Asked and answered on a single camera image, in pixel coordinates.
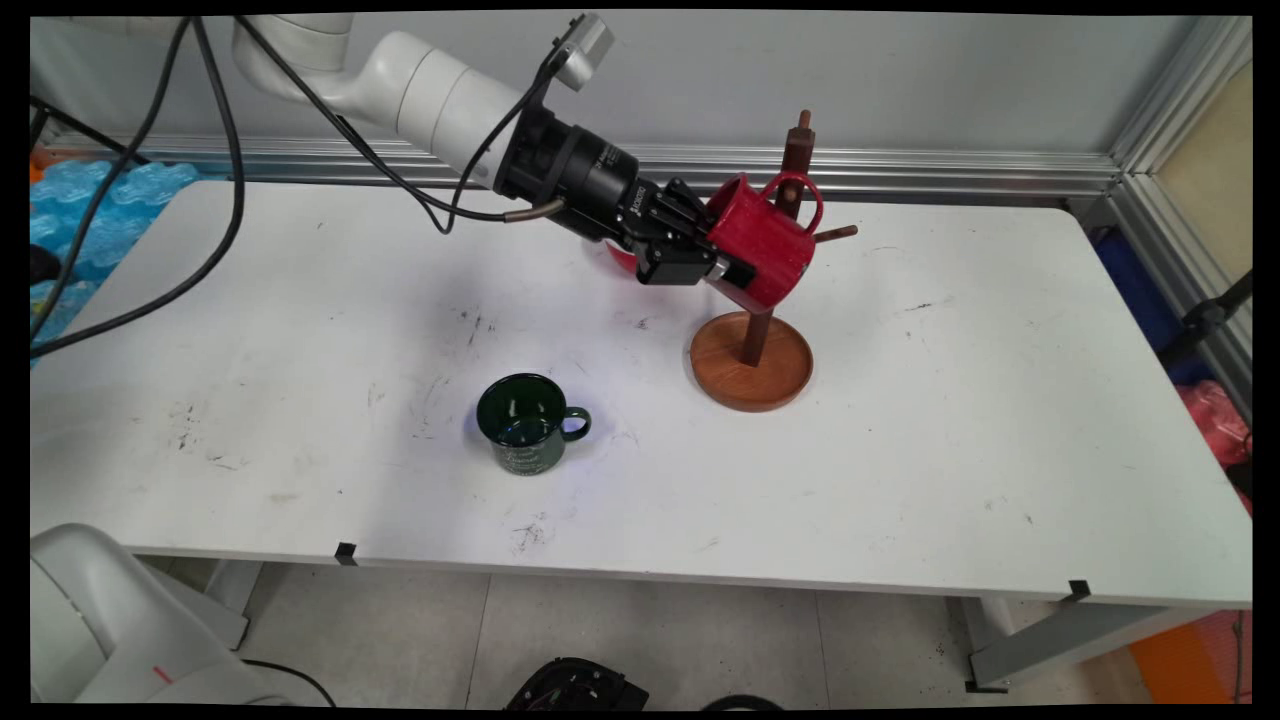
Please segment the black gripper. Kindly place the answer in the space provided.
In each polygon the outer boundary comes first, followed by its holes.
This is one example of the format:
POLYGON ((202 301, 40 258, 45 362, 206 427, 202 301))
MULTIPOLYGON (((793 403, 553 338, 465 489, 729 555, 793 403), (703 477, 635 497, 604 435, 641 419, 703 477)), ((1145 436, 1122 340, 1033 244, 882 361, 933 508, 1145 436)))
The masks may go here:
POLYGON ((672 233, 636 238, 641 284, 727 283, 746 288, 756 268, 705 234, 716 217, 678 177, 659 187, 640 176, 637 160, 540 105, 521 111, 497 173, 497 192, 534 206, 562 200, 548 219, 590 241, 630 243, 655 193, 655 220, 672 233))

